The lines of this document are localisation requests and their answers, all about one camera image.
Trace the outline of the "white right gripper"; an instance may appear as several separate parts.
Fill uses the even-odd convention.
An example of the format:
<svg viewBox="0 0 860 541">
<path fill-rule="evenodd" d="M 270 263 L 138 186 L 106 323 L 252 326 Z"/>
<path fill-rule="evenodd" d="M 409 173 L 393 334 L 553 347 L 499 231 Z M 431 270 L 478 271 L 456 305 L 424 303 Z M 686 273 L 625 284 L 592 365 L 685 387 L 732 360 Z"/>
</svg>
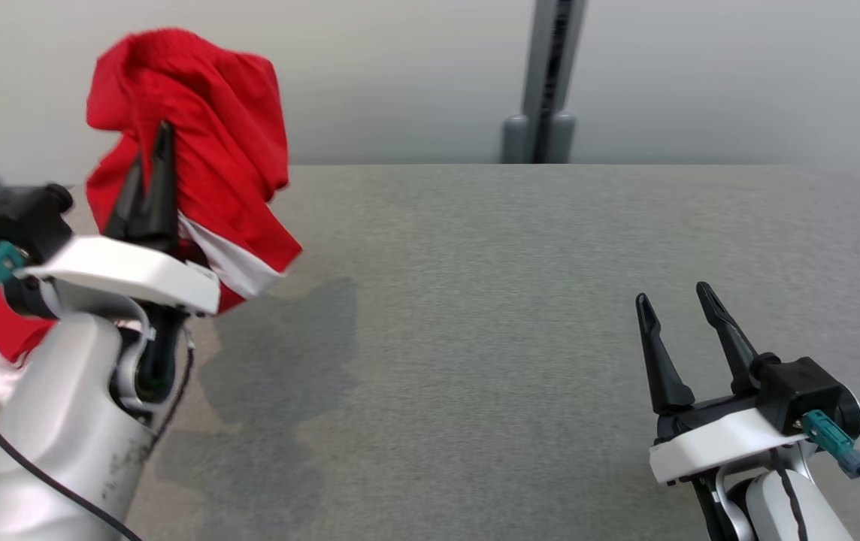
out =
<svg viewBox="0 0 860 541">
<path fill-rule="evenodd" d="M 706 321 L 716 330 L 731 373 L 730 390 L 747 396 L 758 390 L 750 373 L 756 350 L 707 282 L 695 285 Z M 776 449 L 787 468 L 809 476 L 809 443 L 801 432 L 781 434 L 755 407 L 752 397 L 722 397 L 695 404 L 661 339 L 661 325 L 646 294 L 635 299 L 637 326 L 651 407 L 658 415 L 650 447 L 657 482 L 690 482 L 707 472 L 739 472 L 769 465 Z"/>
</svg>

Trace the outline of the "grey metal post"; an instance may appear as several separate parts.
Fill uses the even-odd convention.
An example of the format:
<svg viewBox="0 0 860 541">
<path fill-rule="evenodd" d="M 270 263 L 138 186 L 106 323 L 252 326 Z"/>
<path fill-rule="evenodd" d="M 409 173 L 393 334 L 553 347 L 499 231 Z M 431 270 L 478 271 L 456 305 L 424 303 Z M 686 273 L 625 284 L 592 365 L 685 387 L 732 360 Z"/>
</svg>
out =
<svg viewBox="0 0 860 541">
<path fill-rule="evenodd" d="M 589 0 L 535 0 L 519 113 L 503 123 L 503 164 L 570 161 L 577 115 L 567 108 Z"/>
</svg>

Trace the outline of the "red shorts with white stripe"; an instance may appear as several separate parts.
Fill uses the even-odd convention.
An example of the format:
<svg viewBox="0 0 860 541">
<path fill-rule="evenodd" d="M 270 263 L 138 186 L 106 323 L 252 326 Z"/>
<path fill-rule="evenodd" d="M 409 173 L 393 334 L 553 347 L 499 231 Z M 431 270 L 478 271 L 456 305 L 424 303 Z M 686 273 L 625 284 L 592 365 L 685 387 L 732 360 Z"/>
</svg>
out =
<svg viewBox="0 0 860 541">
<path fill-rule="evenodd" d="M 100 231 L 138 152 L 162 121 L 174 129 L 180 233 L 221 282 L 221 313 L 258 297 L 300 256 L 269 209 L 289 182 L 274 66 L 183 29 L 128 35 L 98 59 L 86 121 L 120 133 L 86 183 Z"/>
</svg>

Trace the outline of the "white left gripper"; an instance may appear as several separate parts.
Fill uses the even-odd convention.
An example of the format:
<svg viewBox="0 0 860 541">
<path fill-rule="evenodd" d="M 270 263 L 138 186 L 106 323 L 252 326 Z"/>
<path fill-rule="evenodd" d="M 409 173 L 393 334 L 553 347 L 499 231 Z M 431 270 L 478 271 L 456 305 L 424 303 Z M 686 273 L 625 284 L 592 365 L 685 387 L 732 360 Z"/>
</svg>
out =
<svg viewBox="0 0 860 541">
<path fill-rule="evenodd" d="M 174 129 L 171 123 L 162 121 L 150 154 L 145 200 L 144 167 L 141 154 L 137 154 L 103 228 L 107 237 L 75 235 L 45 263 L 21 268 L 20 276 L 62 280 L 151 304 L 182 306 L 192 313 L 217 314 L 217 275 L 191 261 L 179 261 L 159 252 L 176 250 L 179 244 L 174 147 Z M 142 204 L 144 239 L 158 251 L 120 242 L 130 239 L 132 219 L 137 218 Z"/>
</svg>

